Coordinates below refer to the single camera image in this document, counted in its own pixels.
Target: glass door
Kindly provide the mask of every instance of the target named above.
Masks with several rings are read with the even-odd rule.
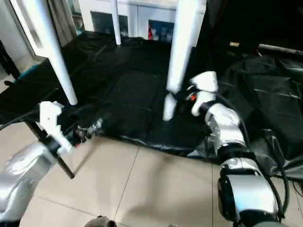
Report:
[[[32,21],[24,7],[26,0],[9,0],[36,56],[47,57]]]

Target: beige floor tile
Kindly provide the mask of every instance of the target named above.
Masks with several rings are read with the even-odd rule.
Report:
[[[211,227],[211,164],[140,148],[115,221],[131,227]]]
[[[278,190],[278,193],[280,195],[282,203],[284,202],[284,195],[285,195],[285,190],[284,190],[284,184],[282,179],[278,178],[272,178],[272,181]],[[302,213],[300,211],[300,205],[298,202],[298,199],[296,197],[294,188],[289,182],[289,205],[287,208],[287,211],[285,213],[285,219],[282,221],[282,223],[288,225],[289,227],[302,227],[303,226],[303,217]]]
[[[213,227],[231,227],[232,222],[227,221],[219,212],[217,181],[220,177],[218,165],[213,164]]]
[[[0,80],[0,93],[2,93],[3,91],[5,91],[8,88],[8,86],[6,86],[4,84],[5,80],[9,80],[9,81],[13,82],[15,79],[12,77],[12,75],[7,76],[7,74],[5,74],[3,76],[3,79]]]
[[[63,157],[76,172],[75,178],[69,179],[56,165],[40,182],[35,195],[113,219],[137,151],[135,145],[114,140],[87,141]]]
[[[301,195],[303,195],[303,192],[302,190],[300,189],[298,183],[295,183],[295,187],[296,189],[299,191],[300,195],[296,192],[296,196],[297,196],[297,199],[298,199],[298,202],[299,202],[299,206],[300,206],[300,210],[301,210],[301,213],[303,215],[303,197]]]
[[[21,227],[84,227],[94,216],[34,197],[22,220]]]
[[[26,145],[38,141],[25,123],[16,123],[0,131],[0,169]]]

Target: white rod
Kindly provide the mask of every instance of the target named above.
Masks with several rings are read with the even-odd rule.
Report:
[[[119,25],[119,17],[118,17],[117,0],[110,0],[110,7],[112,12],[116,43],[117,45],[121,45],[121,34],[120,34],[120,25]]]
[[[61,55],[46,1],[26,0],[23,3],[68,101],[71,105],[76,105],[78,102],[76,94]]]
[[[195,38],[195,25],[197,11],[201,0],[179,0],[175,18],[174,33],[169,61],[169,74],[166,89],[172,93],[180,91],[187,68],[193,40]],[[168,94],[164,103],[163,119],[173,117],[177,102]]]

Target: black cable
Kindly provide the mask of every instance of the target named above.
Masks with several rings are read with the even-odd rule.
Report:
[[[36,112],[38,112],[38,111],[39,111],[39,110],[32,110],[32,111],[29,111],[29,112],[27,112],[27,113],[25,113],[25,114],[23,114],[23,115],[21,115],[21,116],[19,116],[19,117],[14,118],[13,120],[7,122],[6,124],[0,126],[0,131],[1,131],[2,129],[5,129],[6,127],[10,126],[10,125],[13,124],[13,123],[16,123],[16,122],[18,122],[18,121],[21,121],[22,118],[27,117],[27,116],[29,116],[29,115],[31,115],[31,114],[34,114],[34,113],[36,113]]]
[[[278,168],[279,168],[279,170],[281,172],[281,175],[282,175],[282,178],[283,178],[283,181],[284,181],[285,198],[284,198],[284,204],[283,204],[283,214],[285,214],[285,212],[287,210],[287,207],[288,207],[288,204],[289,204],[289,184],[288,184],[288,180],[287,180],[287,177],[286,177],[283,165],[281,164],[280,160],[278,159],[278,157],[275,154],[274,141],[276,141],[276,145],[277,145],[277,147],[279,149],[279,152],[282,153],[279,141],[277,140],[277,138],[275,136],[272,136],[272,138],[273,138],[272,141],[273,141],[273,150],[274,150],[274,152],[273,152],[274,154],[273,155],[275,156]]]
[[[301,194],[298,189],[296,188],[294,182],[293,182],[293,187],[294,187],[294,190],[303,198],[303,194]]]

